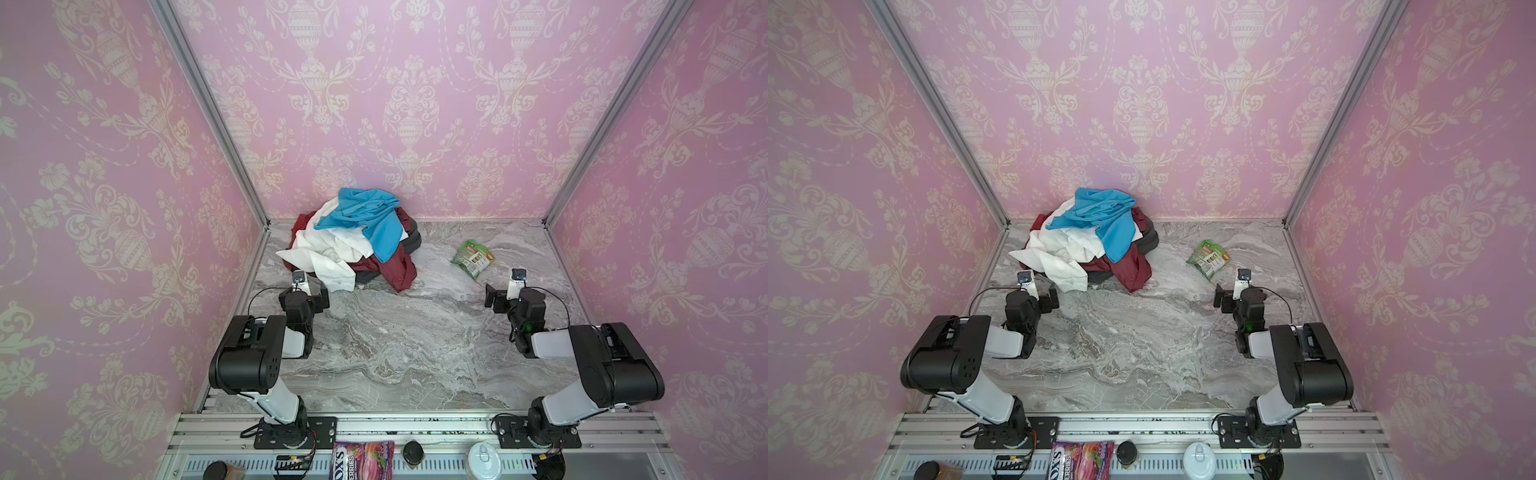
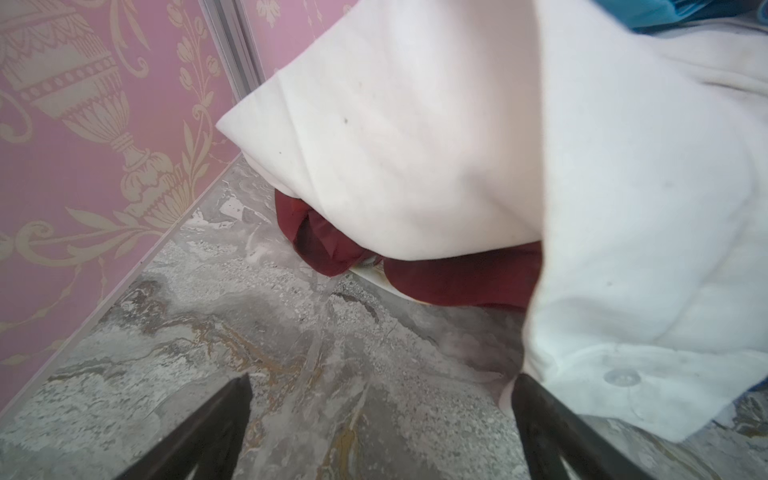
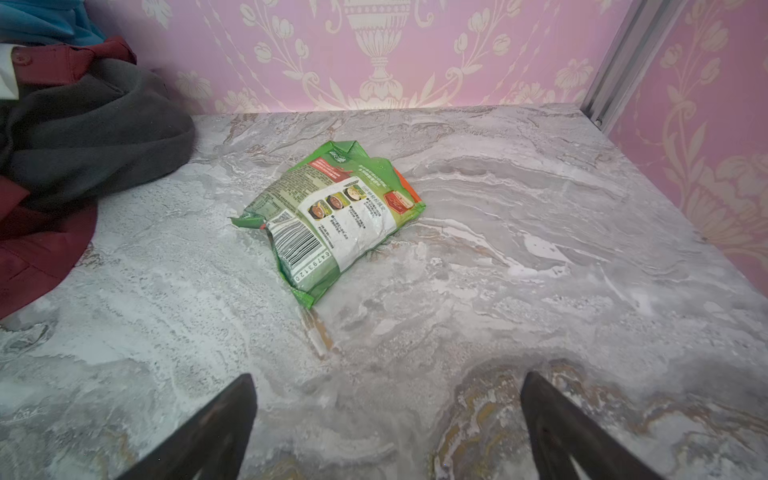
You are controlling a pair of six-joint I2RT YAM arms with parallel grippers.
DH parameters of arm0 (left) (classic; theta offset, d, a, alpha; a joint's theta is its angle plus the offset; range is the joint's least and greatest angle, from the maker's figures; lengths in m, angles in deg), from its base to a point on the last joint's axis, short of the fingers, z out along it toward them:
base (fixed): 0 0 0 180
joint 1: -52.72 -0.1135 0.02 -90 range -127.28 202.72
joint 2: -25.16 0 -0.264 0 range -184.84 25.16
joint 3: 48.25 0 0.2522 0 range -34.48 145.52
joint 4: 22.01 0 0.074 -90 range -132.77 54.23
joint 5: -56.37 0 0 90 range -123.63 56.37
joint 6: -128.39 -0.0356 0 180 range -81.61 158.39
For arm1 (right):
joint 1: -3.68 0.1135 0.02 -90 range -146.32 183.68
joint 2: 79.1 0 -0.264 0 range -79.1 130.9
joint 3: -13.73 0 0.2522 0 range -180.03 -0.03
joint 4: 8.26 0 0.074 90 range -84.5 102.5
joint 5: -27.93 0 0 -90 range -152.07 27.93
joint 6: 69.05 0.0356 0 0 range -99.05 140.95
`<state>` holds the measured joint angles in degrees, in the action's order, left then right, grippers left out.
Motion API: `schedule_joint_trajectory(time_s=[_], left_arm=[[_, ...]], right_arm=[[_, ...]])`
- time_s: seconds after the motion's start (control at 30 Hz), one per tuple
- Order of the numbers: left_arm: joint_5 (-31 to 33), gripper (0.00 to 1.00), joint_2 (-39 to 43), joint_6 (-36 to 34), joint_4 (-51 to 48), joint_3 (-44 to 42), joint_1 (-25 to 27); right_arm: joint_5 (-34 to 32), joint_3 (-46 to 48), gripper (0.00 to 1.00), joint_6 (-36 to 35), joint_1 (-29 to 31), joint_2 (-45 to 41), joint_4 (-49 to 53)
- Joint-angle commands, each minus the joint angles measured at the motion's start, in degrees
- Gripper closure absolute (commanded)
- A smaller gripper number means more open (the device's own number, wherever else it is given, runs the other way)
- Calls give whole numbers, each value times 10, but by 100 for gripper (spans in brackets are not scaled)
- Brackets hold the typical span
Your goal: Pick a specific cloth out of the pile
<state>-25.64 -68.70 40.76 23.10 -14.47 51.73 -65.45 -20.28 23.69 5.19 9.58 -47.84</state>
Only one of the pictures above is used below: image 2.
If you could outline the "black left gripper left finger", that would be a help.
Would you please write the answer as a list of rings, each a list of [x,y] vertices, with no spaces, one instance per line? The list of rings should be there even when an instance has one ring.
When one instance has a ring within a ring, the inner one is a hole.
[[[231,479],[243,446],[253,392],[247,375],[226,383],[120,479]]]

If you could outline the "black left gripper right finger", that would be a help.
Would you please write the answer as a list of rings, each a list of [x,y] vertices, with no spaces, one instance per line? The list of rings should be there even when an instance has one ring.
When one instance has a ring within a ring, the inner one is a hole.
[[[649,480],[651,476],[614,448],[527,374],[519,374],[511,406],[530,477]]]

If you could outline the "maroon cloth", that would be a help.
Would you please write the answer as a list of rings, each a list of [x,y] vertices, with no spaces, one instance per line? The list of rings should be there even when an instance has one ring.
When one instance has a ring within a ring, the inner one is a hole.
[[[274,199],[280,230],[318,273],[335,277],[365,264],[380,266],[396,291],[427,304],[525,311],[543,266],[539,242],[444,259],[387,258],[355,243],[304,201],[280,191]]]

